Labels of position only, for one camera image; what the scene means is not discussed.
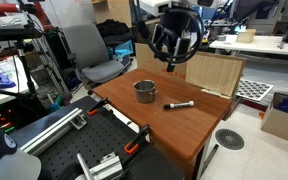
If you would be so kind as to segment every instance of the gray floor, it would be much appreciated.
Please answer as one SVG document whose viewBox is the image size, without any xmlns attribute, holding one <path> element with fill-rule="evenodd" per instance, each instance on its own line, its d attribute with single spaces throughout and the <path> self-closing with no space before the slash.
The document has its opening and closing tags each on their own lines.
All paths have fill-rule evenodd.
<svg viewBox="0 0 288 180">
<path fill-rule="evenodd" d="M 130 70 L 136 67 L 135 60 Z M 84 96 L 87 96 L 87 91 L 81 88 L 71 102 Z M 129 121 L 124 115 L 114 112 L 123 122 Z M 237 151 L 220 146 L 204 172 L 203 180 L 288 180 L 288 141 L 261 131 L 262 120 L 258 116 L 259 112 L 239 105 L 230 119 L 218 124 L 209 149 L 217 143 L 215 132 L 222 128 L 239 133 L 244 138 L 245 146 Z M 131 123 L 130 127 L 138 131 L 134 123 Z"/>
</svg>

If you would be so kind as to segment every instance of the office chair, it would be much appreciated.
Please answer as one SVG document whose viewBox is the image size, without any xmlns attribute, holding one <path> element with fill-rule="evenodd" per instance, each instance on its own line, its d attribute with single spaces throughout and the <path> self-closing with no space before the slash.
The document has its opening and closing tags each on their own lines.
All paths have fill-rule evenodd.
<svg viewBox="0 0 288 180">
<path fill-rule="evenodd" d="M 101 84 L 123 72 L 122 63 L 109 60 L 104 41 L 94 24 L 63 28 L 63 32 L 71 51 L 68 59 L 80 80 Z"/>
</svg>

